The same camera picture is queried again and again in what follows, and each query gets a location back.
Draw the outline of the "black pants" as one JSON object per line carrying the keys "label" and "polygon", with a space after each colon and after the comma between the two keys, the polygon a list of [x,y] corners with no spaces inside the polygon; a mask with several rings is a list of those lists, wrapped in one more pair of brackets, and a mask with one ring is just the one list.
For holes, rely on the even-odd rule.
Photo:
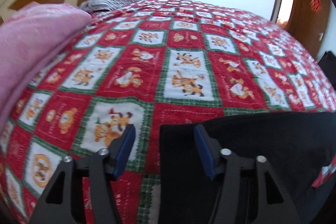
{"label": "black pants", "polygon": [[335,114],[164,124],[159,223],[313,223],[335,188]]}

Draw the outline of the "red patchwork cartoon bedspread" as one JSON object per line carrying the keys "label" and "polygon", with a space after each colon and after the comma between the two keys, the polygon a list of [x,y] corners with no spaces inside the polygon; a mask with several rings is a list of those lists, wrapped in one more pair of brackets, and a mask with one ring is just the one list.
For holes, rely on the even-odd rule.
{"label": "red patchwork cartoon bedspread", "polygon": [[1,198],[27,223],[65,155],[87,156],[135,125],[112,187],[124,223],[156,223],[159,128],[229,115],[334,111],[335,91],[288,32],[239,9],[143,0],[95,15],[29,75],[1,132]]}

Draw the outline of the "folded pink blanket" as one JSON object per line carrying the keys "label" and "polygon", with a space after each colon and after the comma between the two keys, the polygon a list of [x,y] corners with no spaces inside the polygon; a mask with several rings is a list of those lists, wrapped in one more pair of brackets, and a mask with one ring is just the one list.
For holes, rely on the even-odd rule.
{"label": "folded pink blanket", "polygon": [[92,20],[69,5],[31,2],[1,25],[1,125],[26,85]]}

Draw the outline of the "brown wooden door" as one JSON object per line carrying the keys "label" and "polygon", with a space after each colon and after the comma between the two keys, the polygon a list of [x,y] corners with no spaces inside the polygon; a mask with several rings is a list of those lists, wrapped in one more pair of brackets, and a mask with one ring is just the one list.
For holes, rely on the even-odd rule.
{"label": "brown wooden door", "polygon": [[294,15],[289,26],[289,33],[299,41],[314,58],[321,48],[322,41],[318,40],[320,32],[326,32],[329,22],[331,0],[321,0],[322,11],[313,12],[311,0],[297,0]]}

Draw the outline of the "striped grey pillow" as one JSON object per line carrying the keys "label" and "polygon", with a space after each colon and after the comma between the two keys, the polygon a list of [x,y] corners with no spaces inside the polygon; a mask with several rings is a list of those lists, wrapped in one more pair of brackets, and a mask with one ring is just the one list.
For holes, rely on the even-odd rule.
{"label": "striped grey pillow", "polygon": [[142,0],[87,0],[79,8],[89,14],[100,11],[113,11]]}

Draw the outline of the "red double happiness decal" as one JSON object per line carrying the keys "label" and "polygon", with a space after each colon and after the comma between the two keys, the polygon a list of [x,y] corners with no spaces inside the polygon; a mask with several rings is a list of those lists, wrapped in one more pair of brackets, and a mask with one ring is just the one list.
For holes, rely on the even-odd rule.
{"label": "red double happiness decal", "polygon": [[313,12],[320,13],[322,11],[321,0],[311,0],[310,8]]}

